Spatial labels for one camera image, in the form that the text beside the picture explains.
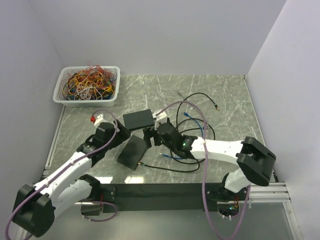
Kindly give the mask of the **black network switch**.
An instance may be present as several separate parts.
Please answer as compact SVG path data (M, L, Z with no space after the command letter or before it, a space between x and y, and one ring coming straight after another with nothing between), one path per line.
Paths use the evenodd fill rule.
M123 148L116 161L126 168L135 171L146 150L147 145L145 141L142 138L133 135Z
M122 117L124 126L130 131L152 127L155 124L153 114L150 109L127 113Z

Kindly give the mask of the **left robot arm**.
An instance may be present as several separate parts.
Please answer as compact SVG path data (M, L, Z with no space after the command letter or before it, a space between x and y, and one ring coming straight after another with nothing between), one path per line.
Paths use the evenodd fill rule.
M101 183L86 172L130 136L130 130L118 120L101 122L61 167L33 186L25 184L19 189L9 222L38 238L61 213L81 200L101 208Z

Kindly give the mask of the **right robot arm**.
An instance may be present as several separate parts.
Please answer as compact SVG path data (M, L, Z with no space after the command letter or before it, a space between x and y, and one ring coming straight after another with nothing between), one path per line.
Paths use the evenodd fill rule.
M184 135L169 122L158 127L143 129L143 139L148 148L164 145L182 159L217 160L236 165L238 168L227 173L212 197L218 202L229 202L242 194L251 184L267 187L273 175L276 155L256 138L222 141Z

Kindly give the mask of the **white plastic basket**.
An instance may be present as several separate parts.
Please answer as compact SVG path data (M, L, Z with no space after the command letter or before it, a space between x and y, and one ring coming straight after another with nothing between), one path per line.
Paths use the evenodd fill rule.
M70 108L112 107L120 88L117 66L70 66L62 69L53 101Z

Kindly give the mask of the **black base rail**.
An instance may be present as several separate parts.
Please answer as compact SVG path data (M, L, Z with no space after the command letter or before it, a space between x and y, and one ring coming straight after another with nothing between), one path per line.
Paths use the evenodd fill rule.
M204 210L201 183L118 183L100 186L103 199L120 211ZM205 184L205 197L210 212L218 203L243 201L247 190L238 193L222 189L222 184Z

